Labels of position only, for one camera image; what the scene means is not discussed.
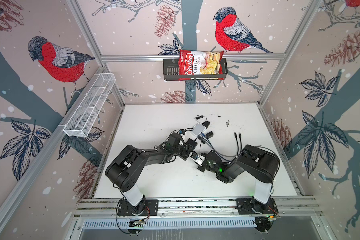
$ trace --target bird head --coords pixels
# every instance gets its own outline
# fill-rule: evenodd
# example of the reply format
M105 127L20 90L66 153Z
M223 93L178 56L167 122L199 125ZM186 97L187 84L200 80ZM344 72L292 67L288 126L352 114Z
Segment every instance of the bird head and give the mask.
M233 7L223 7L216 12L213 19L216 20L218 23L221 23L223 19L230 14L236 15L236 11L233 9Z
M29 51L29 56L31 57L31 59L34 60L39 60L39 61L43 61L43 52L41 51L41 48L43 47L44 44L46 44L48 41L41 37L41 36L35 36L34 38L32 38L29 43L28 43L28 51Z

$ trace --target bag of chips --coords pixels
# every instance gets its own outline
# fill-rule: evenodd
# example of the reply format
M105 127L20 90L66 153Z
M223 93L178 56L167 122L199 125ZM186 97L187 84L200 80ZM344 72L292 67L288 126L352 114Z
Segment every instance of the bag of chips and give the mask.
M223 57L223 51L201 52L180 50L179 74L197 75L197 74L223 74L220 66L220 60ZM220 79L223 78L197 78L197 79ZM190 78L180 78L179 80L190 80Z

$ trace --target white table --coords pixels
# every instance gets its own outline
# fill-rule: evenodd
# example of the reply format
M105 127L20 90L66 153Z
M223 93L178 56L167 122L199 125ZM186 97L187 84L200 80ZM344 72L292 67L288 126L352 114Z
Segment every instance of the white table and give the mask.
M225 155L236 154L233 132L241 132L243 147L246 144L263 146L277 153L268 129L256 104L149 104L127 105L112 143L105 168L126 145L140 149L153 149L176 129L194 126L194 117L204 115L211 122L207 133L213 131L210 141L214 148ZM187 132L185 141L192 136ZM202 144L201 151L211 149ZM240 174L232 183L224 184L212 172L201 172L197 164L188 158L177 157L174 162L144 167L137 185L151 198L159 197L245 197L254 193L255 178L247 172ZM272 196L293 196L296 191L284 165L280 165L274 180ZM119 190L113 188L105 176L105 170L97 186L95 198L119 198Z

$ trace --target white wire basket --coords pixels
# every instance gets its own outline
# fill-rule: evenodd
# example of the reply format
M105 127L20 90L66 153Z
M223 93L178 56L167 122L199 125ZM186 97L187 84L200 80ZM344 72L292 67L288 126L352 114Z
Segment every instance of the white wire basket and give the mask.
M113 84L115 84L115 76L112 73L100 73L97 76L95 83L64 127L63 131L69 137L88 136Z

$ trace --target black basket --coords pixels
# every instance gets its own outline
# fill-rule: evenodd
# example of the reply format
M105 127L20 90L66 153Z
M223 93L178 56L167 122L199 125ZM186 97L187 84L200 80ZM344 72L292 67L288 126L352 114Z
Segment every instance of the black basket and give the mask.
M228 74L227 60L222 58L220 60L220 66L223 70L223 74L195 74L195 75L179 75L179 59L164 59L163 74L166 81L177 81L181 78L190 78L191 80L216 80L208 78L223 78L225 79Z

